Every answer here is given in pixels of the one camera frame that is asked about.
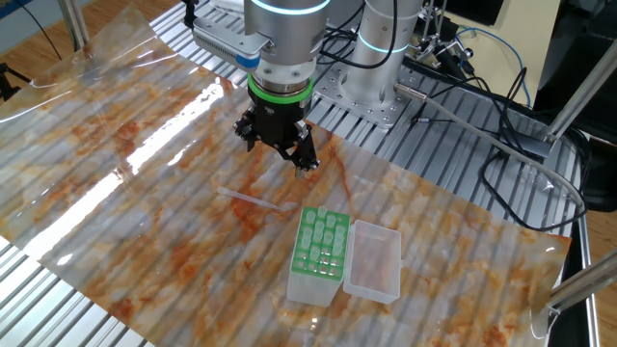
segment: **metal rod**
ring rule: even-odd
[[[445,5],[447,5],[447,0],[443,0],[443,5],[442,5],[442,16],[440,17],[440,24],[437,26],[437,34],[441,37],[442,36],[442,25],[443,25],[443,18],[445,17]]]
[[[431,0],[431,4],[428,9],[426,9],[426,23],[424,24],[424,34],[422,35],[422,42],[426,40],[428,37],[428,26],[431,25],[431,16],[433,15],[433,5],[435,4],[435,0]]]
[[[555,143],[563,135],[615,68],[617,68],[617,41],[608,48],[559,116],[547,128],[544,141]]]
[[[67,24],[68,34],[73,41],[75,51],[80,50],[88,43],[90,36],[77,0],[58,0],[62,16]]]
[[[549,307],[561,312],[617,281],[617,250],[552,290]]]

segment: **cable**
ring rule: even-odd
[[[354,14],[352,14],[349,18],[347,18],[347,20],[345,20],[342,24],[340,24],[339,26],[337,26],[336,28],[326,28],[326,30],[328,29],[332,29],[334,31],[338,31],[338,32],[343,32],[343,33],[347,33],[344,30],[342,30],[342,28],[345,27],[345,25],[349,24],[352,20],[354,20],[354,18],[360,14],[360,12],[362,12],[362,10],[364,10],[364,1],[362,1],[362,4],[358,7],[358,9],[354,12]]]
[[[58,50],[56,49],[56,46],[54,45],[54,42],[51,41],[51,39],[47,36],[47,33],[45,33],[45,30],[42,28],[42,26],[40,25],[39,21],[35,18],[35,16],[28,11],[28,9],[26,9],[25,6],[23,6],[21,4],[21,2],[19,0],[15,0],[15,2],[17,3],[17,5],[19,5],[22,9],[24,9],[25,12],[27,12],[32,19],[35,20],[35,22],[37,22],[37,25],[39,25],[39,29],[42,31],[42,33],[45,35],[45,37],[47,38],[47,40],[49,41],[49,44],[51,44],[51,47],[54,49],[54,52],[56,52],[56,55],[58,56],[58,59],[60,59],[60,61],[62,61],[62,57],[60,56],[60,53],[58,53]]]
[[[488,31],[480,29],[480,28],[469,27],[467,29],[464,29],[463,31],[458,32],[454,36],[454,39],[456,39],[458,42],[461,42],[459,40],[459,36],[461,34],[465,33],[465,32],[468,32],[468,31],[479,31],[480,33],[486,34],[486,35],[488,35],[488,36],[490,36],[492,38],[495,38],[495,39],[501,41],[503,44],[507,45],[508,48],[510,48],[512,50],[512,52],[514,52],[514,54],[517,56],[517,59],[519,60],[519,65],[521,66],[521,69],[523,69],[523,60],[521,59],[521,55],[519,55],[519,52],[517,52],[517,50],[514,49],[514,47],[510,43],[506,42],[504,39],[500,38],[499,36],[497,36],[497,35],[495,35],[493,33],[490,33]],[[525,93],[525,95],[527,97],[527,107],[531,108],[531,96],[529,95],[529,90],[527,89],[527,84],[524,81],[523,81],[523,90],[524,90],[524,93]]]
[[[323,43],[323,44],[324,44],[324,45],[326,45],[326,43],[327,43],[329,40],[332,40],[332,39],[337,39],[337,37],[330,37],[330,38],[327,38],[327,39],[324,41],[324,43]],[[334,55],[336,55],[336,56],[338,56],[340,53],[344,52],[344,51],[345,51],[345,50],[349,47],[349,45],[351,44],[351,42],[353,42],[353,41],[352,41],[352,40],[348,40],[348,41],[347,41],[347,43],[345,43],[345,45],[343,45],[343,47],[342,47],[342,48],[340,48],[339,50],[337,50],[337,52],[336,52],[336,53],[333,53],[333,54],[334,54]],[[343,58],[343,59],[344,59],[344,58],[347,58],[347,56],[349,56],[349,55],[351,54],[351,52],[353,52],[353,49],[352,49],[349,53],[345,54],[345,56],[343,56],[342,58]],[[329,61],[329,62],[317,62],[317,64],[318,64],[318,65],[329,65],[329,64],[333,64],[333,63],[336,63],[336,61],[335,61],[335,60],[332,60],[332,61]]]
[[[486,81],[481,78],[481,77],[471,77],[465,80],[462,80],[460,82],[457,82],[447,88],[444,88],[443,90],[437,92],[437,93],[433,93],[432,95],[429,95],[429,97],[431,98],[435,98],[443,93],[446,93],[454,88],[460,87],[470,81],[478,81],[480,83],[482,83],[484,85],[485,90],[489,93],[489,98],[491,99],[491,101],[493,101],[493,105],[495,106],[495,108],[497,109],[497,111],[499,112],[499,128],[501,129],[503,127],[503,125],[505,124],[506,127],[508,128],[508,130],[510,131],[511,134],[514,134],[516,132],[516,130],[514,129],[514,126],[512,125],[512,122],[510,121],[510,119],[508,118],[508,114],[507,114],[507,108],[501,108],[499,107],[499,105],[497,104],[497,101],[493,95],[493,93],[491,92],[491,88],[489,87],[488,83],[486,83]],[[516,92],[519,90],[518,88],[516,88],[516,82],[517,80],[515,80],[515,84],[513,84],[513,88],[515,90],[514,95],[516,95]],[[420,106],[419,110],[416,113],[415,118],[419,118],[419,115],[422,114],[422,112],[424,111],[424,109],[426,108],[426,103],[424,103],[422,106]],[[506,143],[511,146],[511,147],[515,147],[517,148],[519,151],[524,152],[523,146],[521,146],[521,143],[519,142],[519,140],[516,137],[512,137],[514,140],[514,143],[510,142],[510,137],[504,137]]]
[[[431,119],[427,119],[427,118],[419,118],[419,119],[414,119],[412,120],[412,122],[414,123],[424,123],[424,124],[430,124],[430,123],[434,123],[434,122],[447,122],[447,123],[454,123],[454,121],[452,120],[431,120]],[[485,128],[481,128],[481,127],[476,127],[476,129],[478,130],[482,130],[486,133],[492,134],[492,135],[499,135],[498,132],[495,132],[493,130],[489,130],[489,129],[485,129]]]
[[[575,199],[575,203],[577,204],[577,217],[578,216],[582,216],[586,213],[587,211],[587,206],[585,204],[585,201],[582,198],[582,195],[580,193],[580,191],[572,184],[570,183],[570,181],[568,181],[566,178],[564,178],[562,175],[560,175],[559,173],[556,173],[554,171],[552,171],[551,169],[545,167],[544,165],[536,162],[535,160],[532,160],[530,158],[527,158],[526,156],[518,153],[517,151],[515,151],[514,149],[512,149],[511,147],[508,147],[507,145],[504,145],[502,142],[500,142],[499,140],[485,134],[484,132],[482,132],[481,130],[475,128],[474,126],[470,125],[469,123],[467,123],[464,120],[461,120],[460,118],[458,118],[456,115],[454,115],[452,112],[450,112],[448,109],[446,109],[445,107],[443,107],[439,102],[435,101],[434,99],[427,97],[426,98],[426,103],[434,106],[435,108],[437,108],[441,113],[445,114],[446,116],[448,116],[451,120],[453,120],[454,122],[458,123],[459,125],[463,126],[467,131],[470,131],[471,133],[475,134],[476,136],[488,141],[491,145],[501,149],[503,152],[519,159],[520,161],[524,162],[525,164],[530,165],[531,167],[535,168],[536,170],[538,170],[539,172],[545,174],[546,176],[548,176],[549,178],[553,179],[554,181],[559,182],[560,184],[562,184],[564,187],[566,187],[566,189],[568,190],[568,192],[570,192],[570,194],[574,197]],[[491,160],[487,161],[487,163],[485,163],[483,165],[483,167],[488,166],[489,164],[491,164]],[[500,201],[500,203],[502,203],[502,205],[506,206],[507,202],[505,202],[505,200]]]
[[[482,167],[480,167],[480,172],[479,172],[480,180],[482,181],[482,184],[484,184],[484,186],[487,188],[489,193],[491,193],[491,195],[493,195],[495,197],[497,202],[499,202],[499,204],[508,212],[508,214],[519,225],[521,225],[523,227],[526,227],[528,229],[536,230],[536,231],[549,231],[549,230],[553,230],[554,228],[564,227],[564,226],[566,226],[566,225],[568,225],[568,224],[570,224],[572,222],[575,222],[575,221],[577,221],[578,219],[580,219],[582,216],[584,216],[587,213],[587,204],[583,201],[582,202],[582,208],[579,209],[578,213],[574,217],[568,219],[567,221],[564,221],[564,222],[561,222],[561,223],[558,223],[556,225],[552,225],[552,226],[549,226],[549,227],[532,227],[532,226],[530,226],[521,217],[519,217],[519,215],[517,215],[516,212],[514,212],[514,210],[508,204],[508,202],[506,202],[506,200],[497,192],[497,190],[495,189],[495,187],[493,187],[491,185],[489,180],[486,179],[486,170],[487,170],[488,166],[491,163],[493,163],[494,161],[496,161],[497,159],[507,159],[507,156],[502,151],[500,151],[499,153],[497,153],[496,155],[491,157],[491,159],[487,160],[484,164],[482,164]]]
[[[377,64],[373,64],[373,65],[364,65],[364,64],[354,63],[352,61],[348,61],[348,60],[343,59],[343,58],[339,58],[336,55],[334,55],[334,54],[332,54],[330,52],[327,52],[327,51],[325,51],[323,49],[320,51],[320,53],[322,55],[330,58],[330,59],[333,59],[333,60],[335,60],[337,62],[344,63],[344,64],[346,64],[348,66],[351,66],[351,67],[370,69],[370,68],[377,68],[377,67],[380,67],[383,64],[385,64],[388,61],[389,57],[392,55],[392,51],[394,50],[394,45],[396,44],[396,24],[397,24],[397,21],[398,21],[398,1],[397,0],[392,0],[392,2],[393,2],[392,40],[389,43],[388,53],[386,54],[386,57],[384,57],[384,59],[381,62],[379,62]]]

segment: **electrical wire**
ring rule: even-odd
[[[455,123],[452,120],[431,120],[431,119],[426,119],[426,118],[414,119],[414,120],[412,120],[412,122],[414,122],[414,123],[423,123],[423,124],[430,124],[430,123],[436,123],[436,122]],[[493,131],[493,130],[489,130],[489,129],[485,129],[485,128],[481,128],[481,127],[478,127],[476,129],[482,130],[485,133],[489,133],[489,134],[492,134],[492,135],[495,135],[495,136],[499,135],[498,132]]]
[[[499,36],[497,36],[497,35],[495,35],[495,34],[493,34],[491,32],[488,32],[488,31],[486,31],[484,29],[480,29],[480,28],[468,27],[467,29],[464,29],[463,31],[460,31],[460,32],[456,33],[456,35],[454,36],[454,39],[456,39],[458,42],[461,43],[461,41],[459,39],[459,36],[461,34],[465,33],[465,32],[468,32],[468,31],[473,31],[473,32],[478,31],[478,32],[486,34],[486,35],[488,35],[488,36],[490,36],[490,37],[492,37],[492,38],[494,38],[496,40],[501,41],[503,44],[508,46],[508,48],[510,48],[510,50],[512,50],[512,52],[514,52],[514,54],[517,56],[517,59],[519,60],[519,65],[521,66],[521,69],[523,69],[523,60],[521,59],[521,55],[519,54],[519,52],[517,52],[517,50],[510,43],[508,43],[506,40],[500,38]],[[527,97],[527,107],[531,108],[531,96],[529,95],[529,90],[527,88],[527,84],[524,81],[523,81],[523,90],[524,90],[525,96]]]
[[[514,210],[508,204],[508,202],[499,194],[499,192],[495,189],[495,187],[493,187],[493,185],[491,185],[489,180],[486,178],[486,170],[487,170],[487,168],[489,167],[489,165],[491,165],[491,163],[495,162],[497,159],[507,159],[507,155],[504,154],[503,151],[500,151],[499,153],[497,153],[496,155],[491,157],[491,159],[487,160],[484,164],[482,164],[482,166],[480,167],[480,171],[479,171],[480,180],[482,181],[482,184],[484,184],[484,186],[487,188],[489,193],[491,193],[491,195],[493,197],[495,197],[497,202],[508,212],[508,215],[510,215],[510,217],[512,217],[512,219],[514,219],[522,227],[526,227],[528,229],[532,229],[532,230],[536,230],[536,231],[543,231],[543,232],[544,231],[550,231],[550,230],[553,230],[555,228],[564,227],[564,226],[566,226],[566,225],[568,225],[570,223],[573,223],[573,222],[577,221],[578,219],[580,219],[582,216],[584,216],[587,213],[587,204],[583,201],[582,202],[582,206],[578,210],[577,214],[574,217],[572,217],[572,218],[570,218],[570,219],[568,219],[566,221],[563,221],[563,222],[555,224],[555,225],[551,225],[549,227],[533,227],[533,226],[530,226],[521,217],[519,217],[519,215],[517,215],[516,212],[514,212]],[[579,190],[577,190],[577,194],[579,194],[580,198],[582,199],[582,195],[580,194]]]
[[[444,88],[443,90],[437,92],[437,93],[433,93],[431,95],[429,95],[429,97],[431,98],[435,98],[443,93],[446,93],[454,88],[460,87],[470,81],[478,81],[479,83],[482,83],[482,85],[484,85],[485,90],[489,93],[489,98],[491,99],[491,101],[493,101],[493,105],[495,106],[495,108],[497,109],[497,111],[499,112],[499,129],[502,130],[504,124],[505,127],[508,128],[508,130],[510,131],[511,134],[514,134],[516,132],[516,130],[514,129],[514,125],[512,125],[512,122],[510,121],[508,114],[507,114],[507,108],[501,108],[499,106],[499,104],[497,103],[495,97],[493,96],[493,93],[491,92],[491,88],[489,87],[489,84],[481,77],[471,77],[462,81],[459,81],[455,84],[452,84],[451,86],[448,86],[446,88]],[[422,112],[424,111],[424,109],[426,108],[426,103],[424,103],[419,110],[417,111],[415,118],[419,118],[419,116],[422,114]],[[523,146],[521,145],[521,143],[519,142],[519,140],[515,137],[512,136],[512,140],[514,142],[510,141],[510,137],[504,137],[505,142],[508,144],[508,146],[510,147],[515,147],[518,149],[518,151],[525,153]]]
[[[40,25],[39,21],[35,18],[35,16],[28,11],[28,9],[26,9],[25,6],[23,6],[23,4],[21,4],[21,2],[19,0],[15,0],[15,2],[17,3],[17,5],[19,5],[25,12],[27,12],[32,19],[35,20],[35,22],[37,22],[37,25],[39,26],[39,29],[42,31],[42,33],[45,35],[45,37],[47,38],[47,40],[49,41],[49,44],[51,44],[51,47],[54,49],[54,52],[56,52],[56,55],[58,56],[58,59],[60,59],[60,61],[62,61],[62,57],[60,56],[60,53],[58,53],[58,49],[56,49],[56,46],[54,45],[54,42],[51,41],[51,39],[47,36],[47,33],[45,33],[45,30],[42,28],[42,26]]]
[[[503,102],[504,105],[508,105],[508,107],[512,104],[514,97],[516,96],[516,93],[518,92],[518,90],[521,87],[522,84],[522,79],[524,78],[524,71],[520,72],[517,80],[515,81],[515,83],[513,84],[511,91],[509,93],[509,98]],[[576,188],[574,187],[574,185],[572,185],[568,180],[566,180],[564,177],[562,177],[561,175],[559,175],[558,173],[555,173],[553,171],[551,171],[550,169],[546,168],[546,167],[542,167],[542,169],[538,168],[539,166],[542,166],[542,164],[535,162],[534,160],[527,158],[524,154],[525,152],[522,151],[521,153],[515,155],[518,159],[523,159],[525,158],[523,161],[525,163],[528,163],[529,165],[531,165],[532,167],[536,168],[539,172],[542,172],[543,174],[546,174],[549,178],[553,179],[553,181],[559,181],[560,183],[562,183],[567,190],[570,192],[570,194],[575,198],[575,203],[577,204],[577,211],[576,214],[573,218],[570,218],[567,221],[561,222],[559,224],[553,225],[553,226],[549,226],[549,227],[533,227],[528,225],[525,221],[523,221],[523,219],[521,219],[516,212],[514,212],[513,208],[508,204],[508,202],[501,197],[498,192],[496,191],[496,189],[491,185],[491,183],[486,179],[485,177],[485,172],[486,172],[486,168],[493,162],[495,162],[497,159],[503,157],[503,158],[507,158],[508,155],[510,155],[509,153],[515,151],[513,148],[511,148],[512,144],[508,143],[508,147],[507,145],[504,145],[502,142],[493,139],[491,136],[483,134],[482,132],[485,131],[486,129],[479,129],[479,128],[474,128],[472,125],[469,125],[468,123],[466,123],[464,120],[459,120],[459,121],[455,121],[453,118],[456,118],[455,115],[453,115],[451,112],[447,111],[446,109],[444,109],[439,103],[437,103],[436,101],[434,101],[434,97],[439,96],[443,93],[447,93],[448,91],[457,88],[457,87],[461,87],[464,84],[468,83],[469,81],[473,81],[476,80],[478,82],[481,82],[482,84],[484,84],[485,88],[487,89],[488,92],[488,97],[493,101],[493,103],[495,104],[496,108],[499,110],[499,113],[502,115],[507,108],[501,109],[496,102],[496,96],[491,92],[488,84],[486,83],[486,81],[484,81],[482,78],[479,77],[472,77],[469,78],[467,80],[464,81],[456,81],[455,83],[453,83],[451,86],[448,86],[447,88],[434,93],[430,96],[428,96],[427,102],[423,103],[423,105],[420,107],[420,110],[418,111],[418,113],[415,115],[415,119],[412,121],[416,121],[416,122],[428,122],[428,119],[420,119],[420,115],[422,110],[425,108],[425,106],[427,105],[427,103],[431,103],[433,105],[436,105],[436,107],[438,107],[438,110],[443,112],[444,114],[446,114],[447,116],[451,116],[450,120],[430,120],[430,121],[453,121],[456,122],[458,124],[460,124],[461,126],[464,126],[464,124],[466,124],[467,126],[464,126],[467,130],[471,131],[472,133],[474,133],[475,135],[483,138],[483,139],[491,139],[490,143],[494,146],[496,146],[499,149],[499,153],[498,156],[495,156],[490,158],[486,163],[483,164],[483,166],[481,167],[480,170],[480,181],[482,182],[483,185],[485,185],[487,187],[487,190],[496,197],[496,201],[508,212],[509,215],[512,216],[512,218],[515,220],[515,222],[519,223],[521,226],[523,227],[527,227],[529,229],[532,230],[537,230],[537,231],[548,231],[557,227],[563,227],[569,223],[575,222],[576,220],[578,220],[580,217],[582,217],[586,212],[587,212],[587,206],[586,203],[584,201],[584,199],[582,198],[582,193]],[[543,112],[538,112],[536,114],[541,114],[541,113],[547,113],[548,111],[543,111]],[[503,128],[502,125],[500,125],[500,132],[503,132]],[[589,175],[589,171],[590,171],[590,163],[591,163],[591,148],[589,146],[589,142],[587,141],[586,137],[584,135],[582,135],[582,133],[580,133],[580,131],[575,130],[573,128],[569,128],[566,131],[566,137],[573,143],[575,149],[577,150],[577,156],[580,158],[580,163],[581,163],[581,180],[580,180],[580,187],[581,189],[585,186],[585,183],[588,179],[588,175]]]
[[[358,9],[354,12],[354,14],[352,14],[349,18],[347,18],[347,20],[345,20],[342,24],[340,24],[339,26],[337,26],[336,28],[326,28],[326,30],[333,30],[333,31],[337,31],[337,32],[342,32],[342,33],[348,33],[344,30],[342,30],[345,25],[349,24],[352,20],[354,20],[354,18],[360,14],[363,10],[364,10],[364,1],[362,1],[362,4],[358,7]]]
[[[544,165],[536,162],[535,160],[530,159],[530,158],[528,158],[528,157],[518,153],[516,150],[514,150],[511,147],[503,144],[499,140],[497,140],[497,139],[495,139],[495,138],[485,134],[484,132],[482,132],[481,130],[479,130],[479,129],[475,128],[474,126],[470,125],[466,121],[461,120],[460,118],[458,118],[456,115],[454,115],[452,112],[450,112],[448,109],[443,107],[439,102],[435,101],[434,99],[432,99],[430,97],[427,97],[426,98],[426,103],[428,103],[428,104],[434,106],[435,108],[437,108],[441,113],[443,113],[444,115],[446,115],[448,118],[450,118],[454,122],[458,123],[459,125],[463,126],[467,131],[469,131],[469,132],[477,135],[478,137],[488,141],[491,145],[501,149],[505,153],[515,157],[516,159],[519,159],[520,161],[524,162],[525,164],[528,164],[531,167],[533,167],[536,170],[538,170],[539,172],[545,174],[549,178],[552,178],[555,181],[557,181],[560,184],[562,184],[564,187],[566,187],[566,189],[574,197],[575,202],[576,202],[577,206],[579,207],[579,211],[586,210],[585,202],[584,202],[584,200],[582,198],[582,195],[578,191],[578,189],[572,183],[570,183],[569,180],[564,178],[562,175],[560,175],[559,173],[554,172],[553,170],[545,167]]]
[[[392,51],[394,50],[394,45],[396,44],[396,25],[397,25],[397,21],[398,21],[398,1],[397,0],[392,0],[392,2],[393,2],[393,11],[392,11],[392,39],[391,39],[390,44],[389,44],[388,53],[386,54],[386,57],[384,57],[384,59],[381,62],[379,62],[377,64],[373,64],[373,65],[364,65],[364,64],[358,64],[358,63],[355,63],[355,62],[348,61],[346,59],[337,57],[336,55],[334,55],[334,54],[332,54],[330,52],[327,52],[327,51],[325,51],[323,49],[320,51],[320,53],[323,56],[326,56],[326,57],[328,57],[330,59],[333,59],[333,60],[335,60],[337,62],[344,63],[344,64],[346,64],[348,66],[351,66],[351,67],[371,69],[371,68],[380,67],[383,64],[385,64],[388,61],[389,57],[392,55]]]

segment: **plastic sheet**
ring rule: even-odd
[[[0,234],[157,346],[544,345],[531,317],[569,239],[316,126],[321,166],[297,179],[232,133],[248,101],[129,7],[0,108]],[[401,232],[398,300],[285,299],[306,205]]]

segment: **black cable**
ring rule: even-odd
[[[549,230],[553,230],[555,228],[558,227],[564,227],[570,223],[573,223],[575,221],[577,221],[578,219],[580,219],[582,216],[584,216],[587,213],[587,204],[585,203],[585,201],[583,201],[583,209],[582,211],[580,211],[579,213],[577,213],[574,217],[572,217],[571,219],[558,223],[556,225],[552,225],[549,227],[532,227],[529,224],[527,224],[523,219],[521,219],[521,217],[519,217],[519,215],[517,215],[514,210],[512,209],[512,207],[510,207],[510,205],[508,204],[508,202],[506,202],[506,200],[497,192],[497,190],[491,185],[491,183],[488,181],[488,179],[486,179],[486,169],[488,168],[488,166],[493,163],[494,161],[496,161],[497,159],[507,159],[507,154],[505,154],[504,152],[500,151],[498,152],[496,155],[494,155],[493,157],[491,157],[489,160],[487,160],[484,164],[482,164],[482,167],[480,167],[480,179],[482,180],[482,184],[484,184],[484,186],[486,187],[486,189],[489,191],[489,193],[491,193],[491,195],[493,195],[493,197],[495,197],[495,199],[497,200],[497,202],[499,202],[499,204],[501,205],[501,207],[503,207],[507,213],[522,227],[526,227],[528,229],[531,230],[536,230],[536,231],[549,231]]]
[[[514,131],[514,127],[512,126],[512,124],[510,123],[509,118],[507,117],[507,112],[506,110],[509,109],[510,105],[512,104],[512,102],[514,101],[514,98],[516,97],[517,93],[519,92],[519,90],[521,89],[521,85],[523,84],[523,80],[524,80],[524,76],[526,74],[526,67],[524,67],[521,72],[519,73],[519,75],[517,76],[517,79],[514,81],[514,84],[512,85],[512,87],[510,88],[510,92],[508,93],[507,96],[507,100],[506,102],[504,102],[504,108],[503,108],[503,117],[500,118],[499,120],[499,132],[502,133],[503,132],[503,123],[506,123],[506,127],[511,130]],[[576,133],[576,132],[571,132],[570,137],[575,139],[576,137],[582,137],[584,139],[584,141],[586,142],[586,138],[584,138],[584,136],[580,133]],[[591,158],[591,149],[588,148],[588,150],[586,152],[583,152],[583,149],[580,148],[580,146],[575,146],[575,148],[577,149],[577,155],[578,157],[580,157],[581,160],[581,167],[583,168],[584,172],[581,175],[581,187],[584,186],[584,182],[587,180],[587,175],[589,172],[589,161]],[[488,168],[488,166],[495,162],[497,159],[505,159],[507,160],[509,158],[509,155],[506,154],[505,152],[499,150],[497,152],[496,155],[494,155],[493,157],[491,157],[489,160],[487,160],[482,167],[480,167],[479,170],[479,175],[480,175],[480,179],[482,181],[482,184],[484,184],[484,186],[486,187],[486,189],[489,191],[489,193],[491,193],[491,195],[493,197],[495,197],[495,199],[497,200],[497,202],[501,205],[501,207],[503,207],[508,215],[510,215],[515,222],[517,222],[519,225],[521,225],[522,227],[526,227],[528,229],[532,229],[532,230],[536,230],[536,231],[549,231],[558,227],[564,227],[570,223],[573,223],[575,221],[577,221],[578,219],[580,219],[582,216],[584,216],[587,213],[587,204],[585,203],[585,201],[583,200],[583,208],[580,212],[578,212],[574,217],[558,223],[556,225],[552,225],[549,227],[532,227],[529,224],[527,224],[521,217],[519,217],[519,215],[516,214],[516,212],[514,212],[514,209],[508,204],[508,202],[499,194],[499,192],[495,189],[495,187],[493,187],[491,185],[491,183],[489,182],[489,180],[486,178],[486,170]],[[580,192],[580,190],[577,190],[578,194],[582,197],[582,193]]]
[[[51,47],[54,49],[54,51],[56,52],[56,55],[58,56],[58,59],[60,59],[60,61],[62,61],[62,57],[60,56],[60,53],[58,53],[58,50],[56,49],[56,46],[54,45],[54,42],[51,41],[51,39],[47,36],[47,33],[45,33],[45,30],[42,28],[42,26],[40,25],[39,21],[35,18],[35,16],[28,11],[28,9],[26,9],[25,6],[23,6],[21,4],[21,2],[19,0],[15,0],[15,2],[17,3],[17,5],[21,6],[22,9],[25,10],[25,12],[27,12],[32,19],[35,20],[35,22],[37,22],[37,25],[39,25],[40,30],[42,31],[42,33],[45,35],[45,37],[47,38],[47,40],[49,41],[49,44],[51,44]]]
[[[339,50],[337,50],[336,53],[333,53],[334,55],[338,56],[340,53],[344,52],[345,49],[347,49],[349,47],[349,45],[351,44],[351,40],[348,40],[347,43],[345,43],[345,45],[343,45],[342,48],[340,48]],[[346,58],[347,56],[349,56],[349,53],[347,53],[344,57],[342,57],[343,59]],[[318,65],[329,65],[329,64],[334,64],[336,63],[335,60],[329,61],[329,62],[317,62]]]
[[[15,76],[15,77],[19,78],[20,80],[22,80],[22,81],[24,81],[24,82],[26,82],[26,83],[30,83],[30,82],[32,82],[32,81],[30,80],[30,78],[28,78],[28,77],[26,77],[26,76],[22,75],[21,73],[19,73],[19,72],[17,72],[17,71],[15,71],[15,70],[13,70],[13,69],[12,69],[12,68],[10,68],[10,67],[7,67],[7,71],[8,71],[8,72],[10,72],[13,76]]]
[[[320,53],[322,55],[330,58],[330,59],[334,59],[337,62],[344,63],[344,64],[346,64],[348,66],[351,66],[351,67],[370,69],[370,68],[377,68],[377,67],[380,67],[383,64],[385,64],[388,61],[389,57],[392,55],[392,51],[394,50],[394,45],[396,44],[396,24],[397,24],[397,21],[398,21],[397,20],[398,19],[398,1],[397,0],[392,0],[392,2],[393,2],[393,6],[394,6],[393,12],[392,12],[392,17],[393,17],[393,21],[392,21],[392,40],[391,40],[391,42],[389,44],[388,54],[386,54],[386,57],[384,57],[384,59],[381,62],[379,62],[377,64],[373,64],[373,65],[364,65],[364,64],[354,63],[352,61],[348,61],[348,60],[343,59],[343,58],[339,58],[336,55],[334,55],[334,54],[332,54],[330,52],[327,52],[327,51],[325,51],[323,49],[320,51]]]
[[[482,77],[477,77],[477,76],[473,76],[470,77],[468,79],[465,80],[461,80],[459,82],[456,82],[446,88],[444,88],[443,90],[437,92],[437,93],[433,93],[432,95],[430,95],[430,98],[435,98],[443,93],[447,93],[457,87],[461,87],[462,85],[470,82],[470,81],[478,81],[481,84],[484,85],[484,89],[489,93],[489,98],[491,99],[491,101],[493,101],[493,105],[495,106],[495,108],[497,109],[497,111],[499,112],[499,125],[501,127],[501,122],[502,120],[506,122],[506,126],[509,128],[509,130],[511,131],[511,133],[514,133],[514,126],[512,126],[512,123],[510,122],[509,118],[507,117],[507,109],[501,109],[501,107],[499,107],[493,92],[491,92],[491,88],[489,87],[489,84],[482,78]],[[419,110],[417,111],[416,115],[414,116],[414,119],[418,119],[420,118],[422,112],[424,112],[424,109],[426,108],[426,103],[422,104],[422,106],[420,106]],[[519,140],[515,137],[512,136],[512,138],[514,139],[514,144],[510,142],[510,137],[506,136],[504,137],[504,140],[506,141],[506,144],[514,149],[517,149],[518,151],[522,152],[523,154],[527,155],[527,153],[523,150],[523,146],[521,146],[521,144],[519,143]]]
[[[416,119],[413,122],[417,123],[417,124],[430,124],[430,123],[434,123],[434,122],[447,122],[447,123],[454,123],[454,124],[458,124],[456,121],[454,120],[427,120],[427,121],[421,121],[422,119]],[[476,129],[484,131],[486,133],[489,133],[491,135],[496,135],[498,136],[499,133],[493,130],[489,130],[489,129],[485,129],[485,128],[481,128],[481,127],[476,127]]]
[[[358,7],[358,9],[354,12],[354,14],[352,14],[349,18],[347,18],[347,20],[345,20],[342,24],[340,24],[339,26],[337,26],[336,28],[326,28],[326,30],[333,30],[333,31],[337,31],[337,32],[343,32],[343,33],[348,33],[344,30],[342,30],[345,25],[349,24],[352,20],[354,20],[354,18],[360,14],[360,12],[362,12],[362,10],[364,10],[364,2],[362,1],[362,4]]]

